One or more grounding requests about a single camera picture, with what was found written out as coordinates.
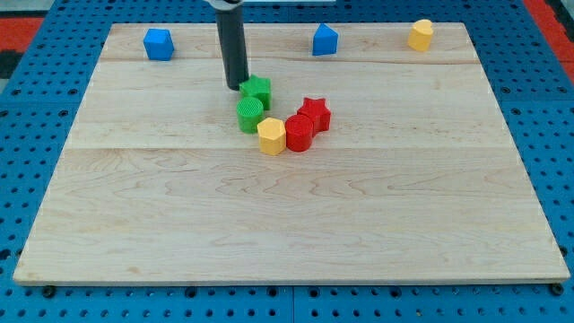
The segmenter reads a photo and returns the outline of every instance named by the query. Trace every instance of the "blue pegboard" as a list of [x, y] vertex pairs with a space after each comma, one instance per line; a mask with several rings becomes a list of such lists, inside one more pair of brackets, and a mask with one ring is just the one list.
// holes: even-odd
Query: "blue pegboard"
[[[339, 0], [335, 6], [250, 6], [245, 18], [464, 22], [574, 269], [574, 90], [521, 2]], [[190, 290], [15, 285], [17, 258], [113, 22], [214, 22], [214, 15], [199, 0], [55, 1], [0, 97], [0, 322], [574, 321], [571, 279], [562, 285]]]

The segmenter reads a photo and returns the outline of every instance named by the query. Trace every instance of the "blue block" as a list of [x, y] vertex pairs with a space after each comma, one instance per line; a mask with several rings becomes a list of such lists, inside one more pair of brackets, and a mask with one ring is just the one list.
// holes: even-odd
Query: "blue block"
[[168, 30], [149, 29], [143, 39], [143, 45], [151, 60], [169, 61], [174, 50]]
[[330, 55], [337, 52], [339, 34], [321, 23], [313, 36], [313, 56]]

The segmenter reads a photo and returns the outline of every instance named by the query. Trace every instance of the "green cylinder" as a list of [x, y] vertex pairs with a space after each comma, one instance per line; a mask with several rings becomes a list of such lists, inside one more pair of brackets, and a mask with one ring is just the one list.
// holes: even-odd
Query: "green cylinder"
[[237, 104], [239, 129], [246, 134], [257, 132], [257, 124], [263, 120], [263, 103], [256, 98], [243, 98]]

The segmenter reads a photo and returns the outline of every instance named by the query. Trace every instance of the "plastic block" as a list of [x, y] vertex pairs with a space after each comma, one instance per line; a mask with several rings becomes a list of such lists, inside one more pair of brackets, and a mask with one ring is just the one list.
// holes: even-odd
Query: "plastic block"
[[304, 115], [290, 116], [285, 121], [287, 148], [294, 152], [305, 152], [313, 143], [313, 121]]
[[329, 130], [331, 124], [331, 111], [326, 107], [326, 99], [303, 99], [303, 106], [297, 114], [307, 116], [313, 121], [313, 136], [318, 132]]
[[256, 98], [243, 98], [237, 104], [239, 129], [246, 134], [257, 132], [257, 124], [263, 120], [263, 103]]
[[430, 20], [419, 20], [415, 22], [411, 28], [408, 44], [414, 50], [427, 51], [431, 45], [433, 33], [432, 22]]
[[266, 118], [257, 125], [261, 153], [278, 155], [285, 150], [285, 124], [276, 118]]
[[149, 29], [143, 38], [147, 56], [151, 60], [169, 61], [173, 54], [173, 42], [170, 31]]
[[339, 34], [321, 23], [313, 36], [313, 56], [330, 55], [337, 52]]
[[239, 92], [243, 98], [258, 98], [263, 103], [263, 109], [269, 110], [271, 108], [270, 79], [252, 74], [248, 80], [239, 85]]

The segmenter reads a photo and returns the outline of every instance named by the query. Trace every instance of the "green block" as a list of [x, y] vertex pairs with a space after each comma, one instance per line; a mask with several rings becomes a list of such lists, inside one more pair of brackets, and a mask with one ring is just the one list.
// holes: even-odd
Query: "green block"
[[263, 103], [256, 98], [243, 98], [237, 104], [239, 129], [246, 134], [257, 132], [257, 124], [263, 120]]
[[248, 80], [239, 85], [241, 97], [258, 98], [263, 103], [263, 109], [271, 108], [271, 80], [263, 77], [257, 77], [252, 74]]

